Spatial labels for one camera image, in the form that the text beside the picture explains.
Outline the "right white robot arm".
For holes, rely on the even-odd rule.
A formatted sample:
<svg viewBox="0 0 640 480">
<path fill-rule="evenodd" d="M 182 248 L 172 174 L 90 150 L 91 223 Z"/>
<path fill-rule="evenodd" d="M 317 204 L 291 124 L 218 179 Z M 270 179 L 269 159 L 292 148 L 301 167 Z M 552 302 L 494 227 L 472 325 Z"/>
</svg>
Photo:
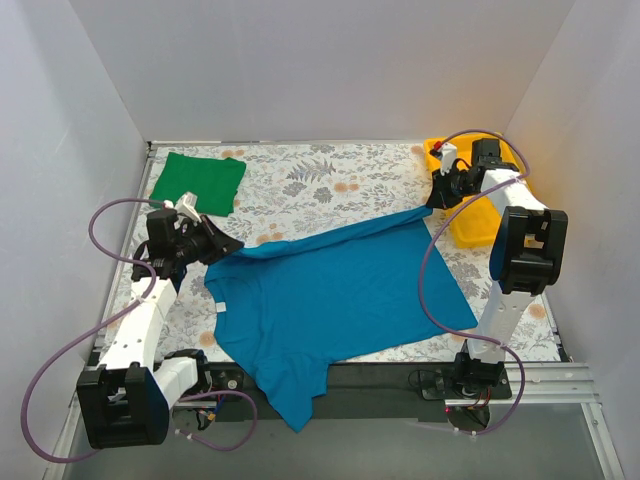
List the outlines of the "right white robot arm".
<svg viewBox="0 0 640 480">
<path fill-rule="evenodd" d="M 568 216 L 537 200 L 525 179 L 525 163 L 504 160 L 507 141 L 482 131 L 464 160 L 451 137 L 437 140 L 427 162 L 432 191 L 427 205 L 451 211 L 455 220 L 483 200 L 490 201 L 500 223 L 489 259 L 492 281 L 489 299 L 475 332 L 466 335 L 460 352 L 434 379 L 434 395 L 464 398 L 511 392 L 504 361 L 508 345 L 524 310 L 534 297 L 559 278 Z"/>
</svg>

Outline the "blue t shirt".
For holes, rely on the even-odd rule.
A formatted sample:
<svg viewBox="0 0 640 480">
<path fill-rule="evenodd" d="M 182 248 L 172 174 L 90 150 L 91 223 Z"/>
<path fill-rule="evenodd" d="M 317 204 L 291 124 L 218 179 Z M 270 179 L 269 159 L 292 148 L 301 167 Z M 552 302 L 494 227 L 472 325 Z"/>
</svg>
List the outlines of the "blue t shirt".
<svg viewBox="0 0 640 480">
<path fill-rule="evenodd" d="M 442 257 L 426 207 L 296 241 L 242 249 L 204 284 L 224 305 L 219 346 L 300 431 L 335 362 L 414 343 L 477 320 Z"/>
</svg>

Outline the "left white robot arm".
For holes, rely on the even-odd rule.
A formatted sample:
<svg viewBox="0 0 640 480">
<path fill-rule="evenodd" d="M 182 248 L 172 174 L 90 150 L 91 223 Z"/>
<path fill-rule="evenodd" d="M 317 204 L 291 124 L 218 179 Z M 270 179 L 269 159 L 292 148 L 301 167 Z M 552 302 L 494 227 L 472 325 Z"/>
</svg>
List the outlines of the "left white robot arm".
<svg viewBox="0 0 640 480">
<path fill-rule="evenodd" d="M 183 208 L 148 214 L 148 239 L 134 253 L 131 300 L 98 366 L 76 384 L 89 443 L 94 449 L 162 443 L 171 410 L 186 395 L 205 398 L 213 377 L 203 351 L 183 349 L 162 362 L 156 348 L 169 310 L 190 264 L 212 265 L 241 250 L 243 242 L 225 234 L 205 215 Z"/>
</svg>

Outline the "yellow plastic tray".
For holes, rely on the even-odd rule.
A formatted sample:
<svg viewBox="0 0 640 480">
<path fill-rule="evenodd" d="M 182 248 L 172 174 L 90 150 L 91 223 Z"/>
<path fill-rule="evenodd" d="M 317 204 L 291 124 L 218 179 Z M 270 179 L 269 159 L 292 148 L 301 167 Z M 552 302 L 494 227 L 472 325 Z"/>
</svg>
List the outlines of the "yellow plastic tray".
<svg viewBox="0 0 640 480">
<path fill-rule="evenodd" d="M 432 173 L 440 166 L 440 162 L 430 154 L 437 141 L 450 142 L 457 147 L 457 159 L 452 168 L 477 170 L 482 176 L 478 194 L 466 197 L 453 208 L 439 209 L 450 220 L 451 233 L 459 248 L 493 244 L 508 207 L 531 211 L 545 209 L 526 182 L 530 168 L 503 135 L 471 129 L 446 138 L 426 140 L 426 166 L 431 179 Z"/>
</svg>

